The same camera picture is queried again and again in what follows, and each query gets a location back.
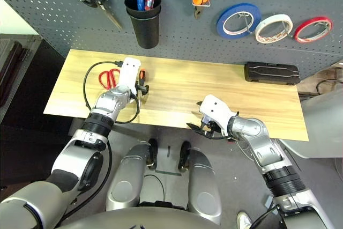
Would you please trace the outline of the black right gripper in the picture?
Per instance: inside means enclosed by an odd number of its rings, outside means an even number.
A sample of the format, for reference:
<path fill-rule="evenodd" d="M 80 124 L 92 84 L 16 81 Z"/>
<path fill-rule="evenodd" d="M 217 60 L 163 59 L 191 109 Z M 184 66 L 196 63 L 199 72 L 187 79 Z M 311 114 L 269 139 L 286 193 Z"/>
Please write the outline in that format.
<path fill-rule="evenodd" d="M 197 105 L 201 106 L 202 103 L 202 101 L 199 101 L 197 102 Z M 221 133 L 221 128 L 214 121 L 209 121 L 208 123 L 202 122 L 202 128 L 192 123 L 187 123 L 187 126 L 195 133 L 203 135 L 206 138 L 224 138 Z M 216 132 L 219 133 L 220 136 L 215 136 L 214 134 Z"/>

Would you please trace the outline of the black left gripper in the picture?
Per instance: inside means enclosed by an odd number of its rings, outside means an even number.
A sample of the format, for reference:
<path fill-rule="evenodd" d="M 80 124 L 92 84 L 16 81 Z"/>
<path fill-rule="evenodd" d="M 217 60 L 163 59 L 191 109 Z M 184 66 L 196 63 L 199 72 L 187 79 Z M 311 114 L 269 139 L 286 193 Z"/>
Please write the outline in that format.
<path fill-rule="evenodd" d="M 149 92 L 148 85 L 135 85 L 134 87 L 130 87 L 131 95 L 130 95 L 130 102 L 133 102 L 135 99 L 138 101 L 141 100 Z"/>

